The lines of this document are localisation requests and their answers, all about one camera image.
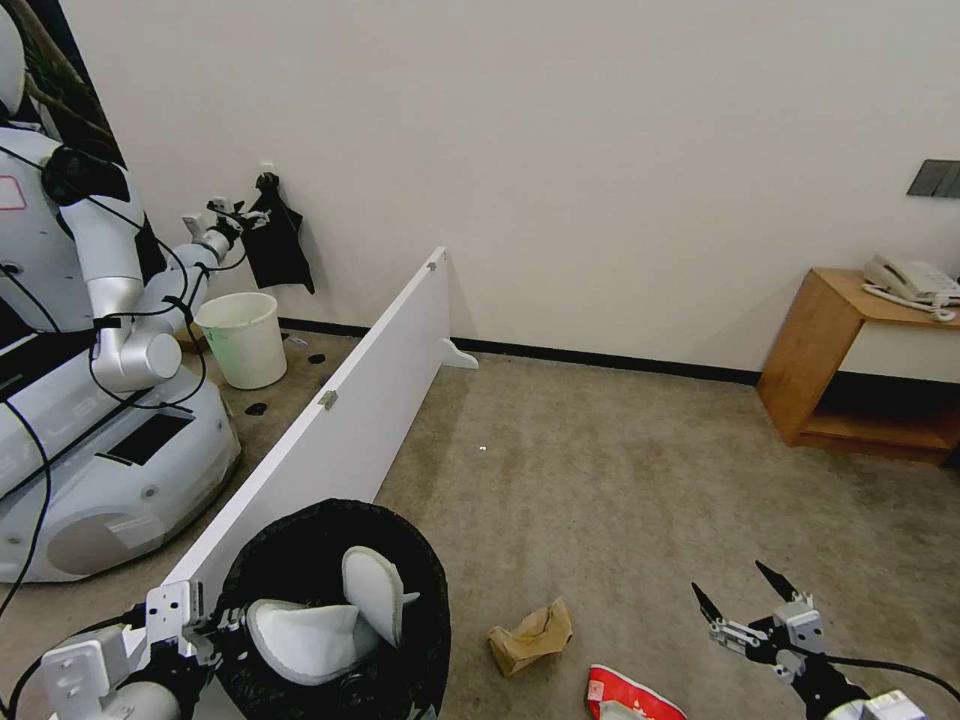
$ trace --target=light switch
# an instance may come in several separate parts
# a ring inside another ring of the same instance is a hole
[[[960,160],[924,160],[907,195],[960,198]]]

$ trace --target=brown paper bag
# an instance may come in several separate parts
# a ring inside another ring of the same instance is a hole
[[[571,637],[573,623],[563,598],[533,611],[513,630],[497,625],[487,633],[493,659],[504,677],[510,677],[537,658],[560,652]]]

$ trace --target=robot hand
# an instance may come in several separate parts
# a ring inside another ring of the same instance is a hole
[[[807,720],[926,720],[899,690],[870,699],[863,688],[850,683],[824,655],[823,620],[813,596],[759,560],[756,564],[785,604],[747,625],[725,619],[692,583],[712,640],[752,662],[773,666],[776,676],[803,700]]]

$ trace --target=white telephone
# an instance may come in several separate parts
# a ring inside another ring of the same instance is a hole
[[[960,285],[925,262],[874,255],[863,267],[863,289],[899,305],[933,313],[940,322],[956,317],[947,305],[960,305]]]

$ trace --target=black trash bin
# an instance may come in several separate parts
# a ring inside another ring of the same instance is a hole
[[[408,720],[439,714],[450,659],[447,581],[430,543],[386,508],[325,500],[281,518],[243,548],[224,581],[215,616],[269,598],[340,605],[341,560],[354,545],[376,550],[397,566],[406,592],[399,648],[381,643],[347,675],[312,687],[291,683],[263,661],[246,632],[224,648],[217,677],[250,720]]]

